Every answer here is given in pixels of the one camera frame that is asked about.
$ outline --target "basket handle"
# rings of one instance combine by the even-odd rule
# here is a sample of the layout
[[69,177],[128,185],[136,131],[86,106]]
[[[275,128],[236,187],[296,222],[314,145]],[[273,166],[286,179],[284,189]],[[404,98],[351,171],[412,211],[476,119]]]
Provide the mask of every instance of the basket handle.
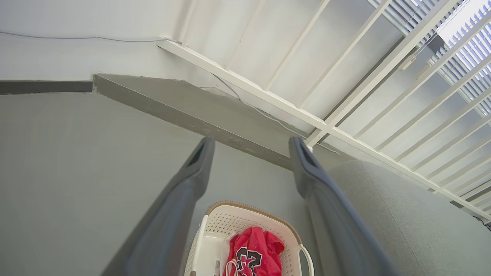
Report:
[[309,276],[314,276],[314,263],[312,262],[312,258],[310,257],[310,254],[308,253],[307,249],[303,245],[300,245],[300,250],[303,251],[305,258],[307,259]]

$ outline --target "white plastic basket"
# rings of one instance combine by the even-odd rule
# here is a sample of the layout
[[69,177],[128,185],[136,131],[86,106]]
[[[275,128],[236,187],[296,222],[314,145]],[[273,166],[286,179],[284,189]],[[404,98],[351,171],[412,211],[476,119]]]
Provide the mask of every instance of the white plastic basket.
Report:
[[227,237],[252,226],[259,226],[284,242],[285,250],[280,254],[283,276],[302,275],[300,251],[307,259],[309,275],[314,276],[312,259],[289,223],[263,210],[233,201],[217,202],[206,211],[192,242],[184,275],[216,275],[215,264],[220,260],[219,276],[222,276],[230,249]]

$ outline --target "red clothing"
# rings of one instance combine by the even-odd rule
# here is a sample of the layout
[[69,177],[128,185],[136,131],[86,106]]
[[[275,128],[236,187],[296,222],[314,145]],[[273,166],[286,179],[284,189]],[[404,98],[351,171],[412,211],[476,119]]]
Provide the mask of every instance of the red clothing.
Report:
[[[227,263],[233,261],[229,275],[238,276],[281,276],[280,253],[285,250],[283,242],[275,235],[260,227],[247,228],[241,235],[230,240],[230,253]],[[225,265],[223,276],[229,269]]]

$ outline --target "brown basket rim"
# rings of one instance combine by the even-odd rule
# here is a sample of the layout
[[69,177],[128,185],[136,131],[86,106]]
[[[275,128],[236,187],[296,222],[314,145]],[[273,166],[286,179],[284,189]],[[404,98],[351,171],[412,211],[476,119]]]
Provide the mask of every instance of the brown basket rim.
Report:
[[222,205],[230,205],[230,206],[233,206],[233,207],[246,209],[246,210],[249,210],[249,211],[252,211],[252,212],[259,213],[259,214],[261,214],[263,216],[269,217],[269,218],[271,218],[271,219],[273,219],[273,220],[275,220],[277,222],[280,222],[280,223],[284,224],[288,229],[290,229],[290,231],[292,231],[293,235],[295,236],[295,238],[297,240],[297,243],[299,245],[302,245],[302,240],[300,239],[300,235],[293,228],[293,226],[291,226],[291,224],[289,224],[285,220],[282,220],[281,218],[277,217],[276,215],[271,214],[270,212],[264,211],[262,209],[258,209],[258,208],[254,207],[254,206],[251,206],[251,205],[239,203],[239,202],[232,201],[232,200],[222,200],[222,201],[219,201],[219,202],[213,204],[212,206],[210,206],[208,208],[208,210],[205,212],[205,215],[209,216],[211,214],[211,212],[215,208],[217,208],[219,206],[222,206]]

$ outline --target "gray fabric upholstery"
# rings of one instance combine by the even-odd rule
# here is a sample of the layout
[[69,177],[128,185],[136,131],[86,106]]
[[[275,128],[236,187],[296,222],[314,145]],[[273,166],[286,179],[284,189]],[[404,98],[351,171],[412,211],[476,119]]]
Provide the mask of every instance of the gray fabric upholstery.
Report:
[[404,275],[491,275],[491,232],[471,215],[368,162],[330,170]]

